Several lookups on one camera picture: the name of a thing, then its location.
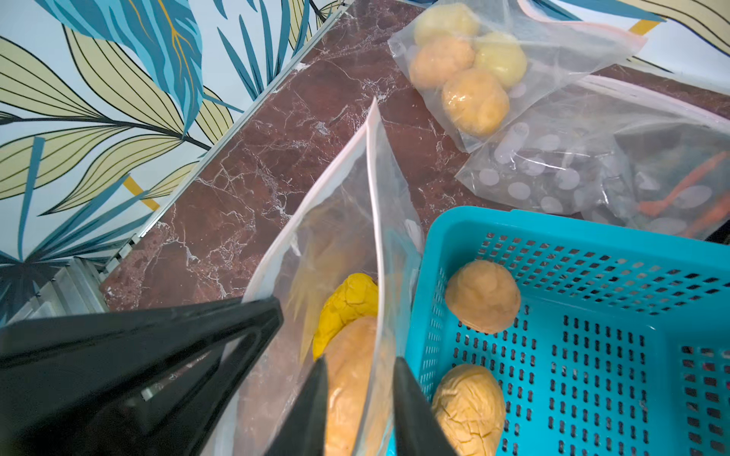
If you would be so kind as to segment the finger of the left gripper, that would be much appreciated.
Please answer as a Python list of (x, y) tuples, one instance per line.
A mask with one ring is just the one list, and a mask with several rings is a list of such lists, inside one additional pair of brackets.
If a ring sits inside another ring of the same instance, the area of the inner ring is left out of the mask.
[(1, 451), (199, 455), (283, 321), (271, 297), (8, 325)]

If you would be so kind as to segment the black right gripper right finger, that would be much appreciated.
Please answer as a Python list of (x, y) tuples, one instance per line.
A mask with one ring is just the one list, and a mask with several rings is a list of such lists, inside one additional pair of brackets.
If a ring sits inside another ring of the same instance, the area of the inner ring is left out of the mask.
[(395, 359), (393, 394), (397, 454), (455, 456), (454, 449), (431, 412), (430, 403), (403, 357)]

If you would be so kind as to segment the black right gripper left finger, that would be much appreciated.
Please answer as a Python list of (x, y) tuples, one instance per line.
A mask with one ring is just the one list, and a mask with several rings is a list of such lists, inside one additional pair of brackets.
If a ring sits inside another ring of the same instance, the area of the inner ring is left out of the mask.
[(310, 370), (266, 456), (323, 455), (328, 410), (328, 372), (324, 357)]

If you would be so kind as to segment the potato orange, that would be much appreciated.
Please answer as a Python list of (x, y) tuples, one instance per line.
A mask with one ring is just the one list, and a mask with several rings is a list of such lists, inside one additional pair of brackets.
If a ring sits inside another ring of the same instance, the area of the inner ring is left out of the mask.
[(369, 435), (361, 441), (376, 349), (378, 319), (369, 315), (350, 322), (326, 346), (328, 399), (324, 453), (326, 455), (385, 455), (384, 437)]

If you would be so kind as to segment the clear dotted bag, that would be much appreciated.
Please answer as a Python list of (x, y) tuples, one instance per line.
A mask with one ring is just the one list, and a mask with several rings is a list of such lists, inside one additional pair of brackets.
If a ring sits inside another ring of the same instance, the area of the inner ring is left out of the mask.
[(729, 123), (697, 106), (587, 76), (528, 108), (457, 173), (475, 196), (545, 214), (681, 236), (729, 193), (729, 160), (656, 217), (639, 212), (729, 153)]
[(393, 371), (404, 355), (423, 231), (377, 106), (260, 261), (244, 299), (283, 323), (226, 408), (207, 455), (262, 455), (314, 362), (329, 371), (325, 451), (394, 449)]

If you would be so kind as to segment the teal plastic basket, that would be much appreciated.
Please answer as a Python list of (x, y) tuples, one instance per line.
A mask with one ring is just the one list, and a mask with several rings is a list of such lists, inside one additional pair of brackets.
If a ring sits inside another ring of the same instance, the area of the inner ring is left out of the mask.
[[(447, 308), (452, 275), (504, 266), (521, 308), (485, 334)], [(427, 397), (453, 367), (488, 368), (502, 455), (725, 455), (729, 249), (524, 211), (462, 206), (427, 235), (406, 360)]]

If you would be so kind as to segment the yellow potato top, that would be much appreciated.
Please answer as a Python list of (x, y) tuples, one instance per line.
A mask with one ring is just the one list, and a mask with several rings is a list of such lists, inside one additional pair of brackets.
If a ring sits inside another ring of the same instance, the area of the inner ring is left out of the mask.
[(475, 137), (494, 133), (509, 114), (509, 96), (488, 70), (470, 68), (442, 89), (442, 106), (454, 126)]

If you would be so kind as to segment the yellow potato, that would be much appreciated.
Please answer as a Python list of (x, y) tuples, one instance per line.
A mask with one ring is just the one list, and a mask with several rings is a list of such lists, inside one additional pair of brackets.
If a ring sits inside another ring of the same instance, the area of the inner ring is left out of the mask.
[(479, 30), (478, 16), (464, 3), (434, 5), (414, 21), (414, 41), (423, 46), (441, 36), (475, 36)]
[(442, 89), (442, 106), (454, 126), (475, 137), (494, 133), (509, 114), (509, 96), (488, 70), (470, 68)]

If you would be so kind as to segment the clear zipper bag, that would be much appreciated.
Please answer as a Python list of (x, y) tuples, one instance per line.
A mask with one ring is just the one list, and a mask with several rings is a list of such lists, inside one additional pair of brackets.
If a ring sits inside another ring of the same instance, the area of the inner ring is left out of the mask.
[(388, 41), (428, 110), (467, 153), (542, 98), (644, 43), (605, 24), (548, 19), (528, 1), (438, 1)]

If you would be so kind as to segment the greenish potato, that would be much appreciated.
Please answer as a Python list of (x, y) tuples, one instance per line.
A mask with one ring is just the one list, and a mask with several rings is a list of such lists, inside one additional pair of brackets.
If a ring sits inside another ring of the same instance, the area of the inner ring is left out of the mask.
[(519, 41), (512, 35), (490, 32), (473, 42), (474, 66), (488, 70), (504, 89), (521, 82), (528, 69), (528, 59)]

